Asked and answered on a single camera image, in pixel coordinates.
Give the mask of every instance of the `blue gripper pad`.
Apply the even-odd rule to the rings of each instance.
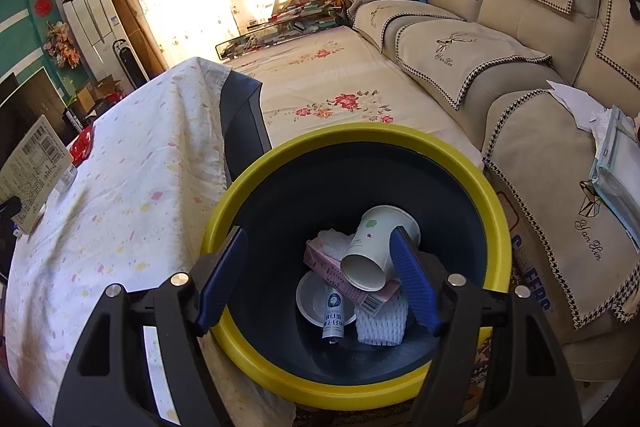
[[[244,267],[248,247],[246,232],[243,229],[237,229],[233,237],[230,239],[227,237],[225,240],[222,254],[220,252],[216,254],[220,256],[219,261],[200,292],[199,313],[195,325],[202,334],[220,321]]]
[[[391,261],[418,324],[427,328],[432,335],[438,336],[442,322],[438,314],[437,295],[414,253],[415,247],[412,248],[409,241],[411,239],[404,237],[401,227],[391,232],[389,237]]]

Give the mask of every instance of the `bed sheet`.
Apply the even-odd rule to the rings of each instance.
[[[227,65],[263,83],[260,106],[274,147],[326,125],[393,122],[433,134],[482,168],[478,149],[438,103],[347,27],[256,51]]]
[[[66,363],[101,292],[156,287],[188,271],[226,190],[220,92],[230,70],[187,60],[94,124],[91,156],[16,245],[6,339],[11,374],[51,422]],[[177,422],[154,328],[145,331],[159,413]],[[238,427],[290,425],[293,404],[256,386],[207,335],[201,346]]]

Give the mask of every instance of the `barcode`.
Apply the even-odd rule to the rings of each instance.
[[[380,311],[382,304],[384,304],[384,301],[381,301],[376,296],[370,294],[365,297],[360,307],[369,315],[373,316]]]
[[[47,156],[52,163],[56,163],[60,158],[62,158],[62,154],[60,154],[60,151],[57,149],[55,144],[51,142],[48,136],[42,141],[42,148],[44,152],[47,153]]]
[[[33,136],[22,148],[22,152],[24,152],[25,154],[31,154],[31,151],[38,144],[38,142],[40,141],[40,138],[42,138],[43,135],[44,135],[44,129],[42,127],[38,127],[34,131]]]

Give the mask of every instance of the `white wall stripe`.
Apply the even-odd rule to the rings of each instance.
[[[13,68],[7,71],[3,76],[0,76],[0,82],[4,81],[10,74],[18,75],[24,68],[33,64],[36,60],[42,57],[44,53],[42,52],[42,48],[37,48],[32,51],[29,55],[24,57],[20,62],[18,62]]]
[[[17,23],[18,21],[21,21],[22,19],[28,16],[29,16],[29,10],[26,8],[14,15],[11,15],[11,17],[9,17],[8,19],[5,19],[4,21],[0,22],[0,33],[2,33],[9,26],[13,26],[15,23]]]

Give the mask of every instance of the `bouquet of orange flowers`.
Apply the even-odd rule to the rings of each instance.
[[[64,67],[68,62],[71,68],[80,64],[80,52],[74,46],[74,38],[71,36],[69,25],[63,22],[56,22],[55,26],[47,23],[47,42],[43,48],[53,58],[59,68]]]

